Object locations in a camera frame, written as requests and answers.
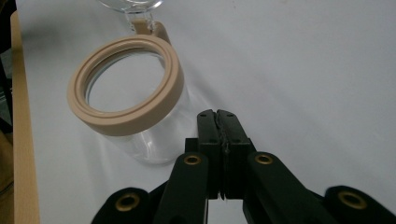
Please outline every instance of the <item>wooden edge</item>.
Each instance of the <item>wooden edge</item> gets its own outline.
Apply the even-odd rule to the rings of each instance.
[[[18,12],[11,16],[11,39],[15,223],[38,224],[40,218],[35,179],[35,153]]]

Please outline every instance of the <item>brass screw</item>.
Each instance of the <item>brass screw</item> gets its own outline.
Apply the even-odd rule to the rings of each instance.
[[[199,156],[191,155],[184,158],[184,162],[188,165],[197,165],[201,163],[201,158]]]
[[[139,195],[136,193],[125,193],[116,202],[116,208],[120,212],[128,212],[136,208],[140,203]]]
[[[338,193],[338,199],[349,207],[355,209],[364,209],[367,207],[367,202],[358,194],[350,191],[341,191]]]
[[[271,164],[274,161],[270,156],[264,154],[257,155],[254,160],[263,165]]]

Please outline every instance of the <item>white table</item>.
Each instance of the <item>white table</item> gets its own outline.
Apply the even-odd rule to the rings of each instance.
[[[70,111],[70,77],[130,34],[94,0],[18,0],[43,224],[89,223],[126,187],[152,190],[172,164],[144,165]],[[199,109],[234,112],[258,150],[308,189],[346,185],[396,213],[396,2],[165,1],[170,36]],[[209,204],[209,223],[246,223],[242,203]]]

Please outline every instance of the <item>beige lid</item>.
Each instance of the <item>beige lid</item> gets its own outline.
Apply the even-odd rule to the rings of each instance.
[[[138,51],[154,52],[163,57],[165,72],[158,88],[129,109],[103,112],[90,107],[85,95],[98,71],[109,62]],[[183,84],[178,57],[169,43],[153,35],[133,35],[107,44],[88,57],[70,80],[67,100],[76,116],[97,132],[124,136],[140,133],[163,119],[177,103]]]

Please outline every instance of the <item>white surface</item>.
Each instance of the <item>white surface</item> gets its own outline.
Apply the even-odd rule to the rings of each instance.
[[[172,169],[136,162],[66,102],[80,62],[128,24],[93,0],[17,2],[41,221],[89,223],[111,193],[154,189]],[[173,0],[153,15],[201,110],[234,112],[314,192],[350,186],[396,213],[395,1]],[[209,209],[209,223],[246,223],[239,203]]]

